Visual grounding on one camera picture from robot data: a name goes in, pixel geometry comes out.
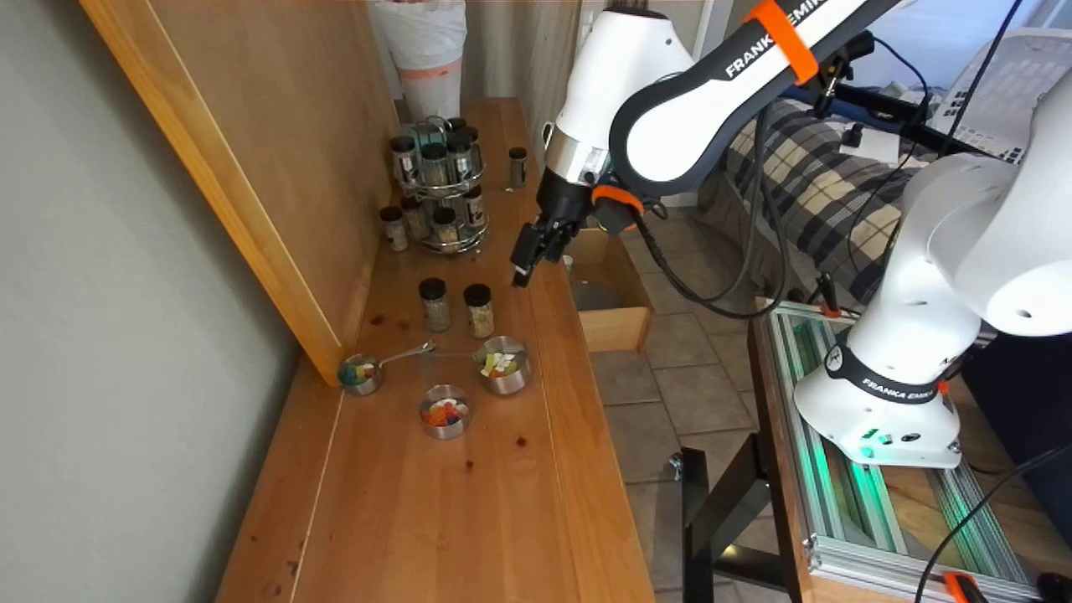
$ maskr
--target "white wall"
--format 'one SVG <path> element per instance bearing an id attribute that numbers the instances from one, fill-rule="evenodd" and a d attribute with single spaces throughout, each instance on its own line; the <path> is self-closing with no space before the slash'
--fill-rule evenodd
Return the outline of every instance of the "white wall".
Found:
<path id="1" fill-rule="evenodd" d="M 0 601 L 207 601 L 295 346 L 69 0 L 0 0 Z"/>
<path id="2" fill-rule="evenodd" d="M 698 30 L 698 58 L 712 54 L 742 20 L 754 0 L 704 0 L 701 30 Z"/>

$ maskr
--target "wooden cabinet door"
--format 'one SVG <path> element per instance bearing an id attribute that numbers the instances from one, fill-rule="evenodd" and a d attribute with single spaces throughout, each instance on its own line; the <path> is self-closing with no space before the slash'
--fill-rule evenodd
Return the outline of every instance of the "wooden cabinet door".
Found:
<path id="1" fill-rule="evenodd" d="M 397 112 L 359 0 L 84 0 L 305 355 L 354 346 Z"/>

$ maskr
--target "white robotic arm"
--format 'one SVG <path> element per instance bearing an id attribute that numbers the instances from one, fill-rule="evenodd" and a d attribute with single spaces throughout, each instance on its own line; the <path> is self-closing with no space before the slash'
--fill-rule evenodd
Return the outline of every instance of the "white robotic arm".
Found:
<path id="1" fill-rule="evenodd" d="M 857 462 L 962 462 L 957 417 L 937 380 L 982 323 L 1008 335 L 1072 331 L 1072 78 L 1034 112 L 1017 172 L 956 154 L 904 191 L 904 222 L 860 323 L 811 372 L 801 417 Z"/>
<path id="2" fill-rule="evenodd" d="M 571 78 L 568 107 L 545 139 L 541 222 L 521 231 L 512 283 L 560 262 L 603 182 L 645 201 L 698 189 L 732 139 L 899 0 L 762 0 L 704 59 L 692 59 L 667 17 L 607 10 Z"/>

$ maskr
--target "wooden countertop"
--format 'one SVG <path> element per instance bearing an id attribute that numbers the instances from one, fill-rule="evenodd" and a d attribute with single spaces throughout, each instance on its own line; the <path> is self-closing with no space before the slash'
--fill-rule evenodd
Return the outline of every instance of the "wooden countertop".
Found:
<path id="1" fill-rule="evenodd" d="M 303 365 L 222 601 L 654 601 L 568 276 L 542 265 L 529 287 L 509 287 L 516 228 L 536 213 L 536 179 L 504 191 L 521 107 L 488 102 L 465 116 L 485 154 L 485 252 L 383 252 L 359 346 L 383 360 L 433 337 L 438 355 L 394 365 L 370 399 Z M 417 285 L 430 276 L 449 283 L 447 335 L 423 328 Z M 493 285 L 501 331 L 532 351 L 516 399 L 480 389 L 459 299 L 468 283 Z M 468 391 L 462 438 L 423 431 L 433 381 Z"/>

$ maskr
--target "small bowl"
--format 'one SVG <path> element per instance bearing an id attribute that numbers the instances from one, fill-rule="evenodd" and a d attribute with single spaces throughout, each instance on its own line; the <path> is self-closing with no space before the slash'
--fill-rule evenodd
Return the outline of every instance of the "small bowl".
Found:
<path id="1" fill-rule="evenodd" d="M 477 351 L 477 372 L 495 395 L 516 395 L 529 385 L 532 360 L 529 348 L 509 335 L 493 335 Z"/>
<path id="2" fill-rule="evenodd" d="M 373 355 L 349 355 L 339 369 L 339 385 L 349 395 L 373 395 L 378 389 L 378 362 Z"/>
<path id="3" fill-rule="evenodd" d="M 433 438 L 456 438 L 468 426 L 468 401 L 456 385 L 433 385 L 420 417 Z"/>

